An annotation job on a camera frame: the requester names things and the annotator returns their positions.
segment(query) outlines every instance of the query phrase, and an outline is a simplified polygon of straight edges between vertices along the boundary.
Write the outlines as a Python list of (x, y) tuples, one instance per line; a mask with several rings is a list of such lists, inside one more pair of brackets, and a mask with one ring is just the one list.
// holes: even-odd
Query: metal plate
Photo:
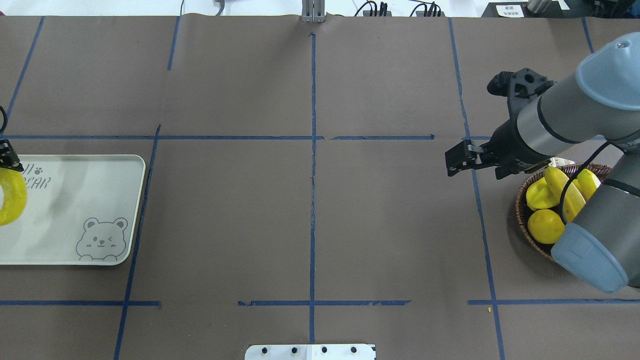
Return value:
[(375, 360), (376, 346), (367, 344), (254, 345), (244, 360)]

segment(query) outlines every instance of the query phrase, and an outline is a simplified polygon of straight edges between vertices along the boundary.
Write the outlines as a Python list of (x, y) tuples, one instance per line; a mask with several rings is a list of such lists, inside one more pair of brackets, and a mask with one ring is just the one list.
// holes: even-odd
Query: lemon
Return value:
[(564, 232), (564, 224), (560, 215), (549, 209), (538, 210), (527, 222), (531, 236), (543, 244), (553, 244), (560, 239)]
[(600, 179), (587, 168), (578, 174), (577, 180), (578, 183), (580, 183), (578, 190), (580, 190), (582, 196), (587, 200), (593, 196), (593, 193), (595, 193), (596, 190), (598, 190), (598, 186), (600, 186)]
[(553, 208), (559, 204), (544, 177), (528, 187), (526, 198), (527, 206), (533, 211)]
[(22, 174), (15, 170), (0, 168), (0, 186), (4, 201), (0, 209), (0, 226), (14, 222), (27, 205), (27, 184)]
[(575, 188), (578, 189), (578, 191), (582, 194), (582, 196), (584, 196), (584, 193), (582, 192), (582, 187), (580, 186), (580, 182), (578, 181), (578, 179), (573, 180), (571, 184), (573, 184)]
[[(558, 168), (548, 167), (545, 169), (545, 180), (547, 180), (547, 185), (554, 194), (554, 197), (560, 201), (564, 185), (569, 181), (569, 177)], [(569, 184), (566, 194), (564, 195), (564, 216), (566, 220), (568, 222), (573, 221), (585, 203), (586, 201), (578, 188), (576, 188), (573, 183)]]

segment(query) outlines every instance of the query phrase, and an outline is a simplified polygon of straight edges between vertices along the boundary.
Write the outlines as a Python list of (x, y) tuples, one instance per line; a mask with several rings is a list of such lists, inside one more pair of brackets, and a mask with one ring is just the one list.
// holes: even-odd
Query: blue tape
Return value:
[(153, 140), (145, 135), (10, 135), (4, 138), (13, 140)]
[[(0, 306), (123, 306), (124, 301), (108, 300), (0, 300)], [(129, 306), (161, 307), (160, 301), (132, 301)]]
[(29, 62), (31, 61), (31, 56), (33, 55), (33, 49), (35, 49), (36, 47), (36, 43), (38, 42), (38, 37), (40, 36), (40, 31), (42, 30), (43, 24), (44, 24), (44, 16), (40, 17), (40, 24), (38, 25), (38, 29), (36, 30), (36, 35), (33, 37), (33, 41), (31, 42), (31, 48), (29, 48), (29, 53), (27, 54), (27, 58), (24, 60), (24, 65), (22, 66), (22, 71), (20, 72), (18, 83), (15, 85), (13, 96), (11, 96), (11, 102), (9, 102), (9, 108), (6, 111), (7, 118), (11, 117), (11, 112), (13, 111), (13, 104), (15, 104), (15, 98), (18, 96), (18, 91), (20, 91), (22, 80), (24, 79), (24, 75), (27, 72), (27, 67), (29, 66)]
[[(491, 137), (490, 136), (465, 136), (463, 139), (464, 140), (491, 140)], [(606, 140), (606, 138), (604, 136), (594, 136), (590, 138), (588, 141), (591, 141), (591, 140), (604, 141)]]
[(405, 306), (411, 300), (317, 300), (318, 306)]
[[(315, 300), (315, 306), (405, 306), (411, 300)], [(308, 300), (252, 300), (239, 301), (238, 306), (310, 306)]]
[(506, 299), (469, 300), (469, 305), (578, 305), (578, 304), (622, 304), (640, 305), (640, 299)]
[(591, 54), (593, 51), (593, 44), (591, 43), (591, 36), (589, 35), (589, 26), (587, 26), (587, 19), (585, 17), (582, 18), (582, 28), (584, 29), (584, 36), (587, 38), (587, 45), (589, 46), (589, 51)]
[(160, 140), (313, 140), (313, 136), (164, 135)]
[[(458, 93), (460, 95), (460, 109), (462, 110), (462, 117), (465, 119), (465, 134), (467, 138), (471, 137), (469, 131), (469, 123), (467, 118), (467, 110), (465, 109), (465, 103), (462, 99), (462, 78), (460, 76), (460, 65), (458, 63), (458, 50), (456, 49), (456, 36), (453, 29), (453, 20), (449, 18), (449, 34), (451, 36), (451, 49), (453, 51), (453, 61), (456, 67), (456, 79), (458, 80)], [(486, 273), (489, 281), (489, 291), (491, 293), (491, 299), (495, 301), (495, 285), (493, 283), (493, 272), (491, 269), (491, 257), (489, 255), (489, 245), (486, 241), (486, 228), (484, 226), (484, 214), (482, 210), (482, 201), (480, 199), (480, 189), (478, 187), (478, 180), (476, 170), (471, 169), (471, 176), (474, 182), (474, 192), (476, 195), (476, 207), (478, 215), (480, 216), (480, 225), (482, 227), (482, 240), (484, 245), (484, 262), (486, 263)], [(495, 323), (495, 336), (498, 344), (498, 352), (500, 354), (500, 360), (504, 360), (504, 346), (502, 344), (502, 329), (500, 326), (500, 317), (498, 315), (498, 306), (494, 304), (493, 307), (493, 322)]]
[(331, 140), (433, 140), (435, 135), (427, 136), (336, 136)]
[(458, 63), (458, 50), (456, 48), (456, 35), (453, 31), (453, 20), (449, 18), (449, 34), (451, 36), (451, 50), (453, 51), (453, 64), (456, 66), (456, 79), (458, 80), (458, 95), (460, 96), (460, 108), (462, 109), (462, 117), (465, 119), (465, 134), (470, 136), (469, 123), (467, 120), (467, 109), (462, 100), (462, 77), (460, 76), (460, 65)]
[(309, 264), (309, 343), (316, 342), (316, 34), (311, 33), (311, 246)]
[(309, 306), (309, 300), (253, 300), (239, 301), (238, 306)]
[(127, 321), (127, 311), (129, 309), (129, 299), (131, 298), (131, 285), (133, 284), (133, 274), (136, 269), (136, 260), (138, 259), (138, 249), (140, 248), (140, 238), (142, 236), (142, 225), (145, 219), (145, 213), (147, 210), (147, 200), (149, 196), (149, 188), (151, 185), (151, 175), (154, 172), (154, 163), (156, 162), (156, 152), (158, 146), (158, 136), (162, 125), (158, 125), (156, 129), (156, 138), (154, 140), (154, 146), (151, 150), (151, 159), (149, 160), (149, 170), (147, 172), (147, 182), (145, 183), (145, 194), (142, 198), (142, 206), (140, 208), (140, 219), (138, 220), (138, 230), (136, 232), (136, 241), (134, 243), (133, 255), (131, 256), (131, 267), (129, 268), (129, 278), (127, 280), (127, 290), (124, 296), (124, 304), (122, 306), (122, 315), (120, 317), (120, 328), (118, 330), (118, 339), (116, 341), (116, 350), (113, 355), (114, 360), (120, 358), (120, 347), (122, 346), (122, 337), (124, 335), (124, 325)]
[(169, 54), (169, 65), (166, 69), (171, 71), (173, 67), (173, 52), (175, 51), (175, 41), (178, 39), (178, 28), (180, 27), (180, 17), (175, 17), (175, 28), (173, 29), (173, 41), (171, 42), (171, 53)]

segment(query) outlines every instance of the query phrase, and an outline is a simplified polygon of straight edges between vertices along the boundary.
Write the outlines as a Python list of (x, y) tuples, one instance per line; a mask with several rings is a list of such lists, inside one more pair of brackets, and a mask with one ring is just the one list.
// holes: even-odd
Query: woven basket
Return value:
[[(582, 164), (565, 165), (558, 168), (562, 170), (568, 177), (571, 177), (571, 175), (578, 171), (578, 168), (580, 168), (581, 165)], [(599, 164), (589, 164), (587, 168), (591, 170), (600, 179), (600, 181), (603, 181), (607, 177), (609, 171), (611, 171), (610, 167)], [(527, 206), (527, 189), (531, 184), (540, 180), (543, 176), (543, 172), (539, 171), (530, 176), (524, 183), (522, 183), (522, 185), (520, 185), (518, 193), (516, 194), (516, 221), (518, 222), (520, 232), (524, 235), (524, 238), (527, 240), (529, 245), (531, 245), (545, 258), (555, 262), (554, 258), (551, 257), (551, 248), (553, 247), (553, 244), (543, 244), (537, 242), (533, 239), (533, 236), (531, 236), (527, 228), (527, 221), (529, 221), (529, 217), (533, 214), (533, 211)], [(557, 213), (559, 211), (559, 206), (555, 206), (551, 208), (551, 210), (554, 210)]]

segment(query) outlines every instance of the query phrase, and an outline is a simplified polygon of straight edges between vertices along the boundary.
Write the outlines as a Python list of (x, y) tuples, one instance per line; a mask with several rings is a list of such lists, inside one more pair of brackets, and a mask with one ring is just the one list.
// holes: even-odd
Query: white metal bracket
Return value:
[(324, 0), (302, 0), (302, 22), (324, 22)]
[(244, 360), (376, 360), (368, 344), (254, 345)]

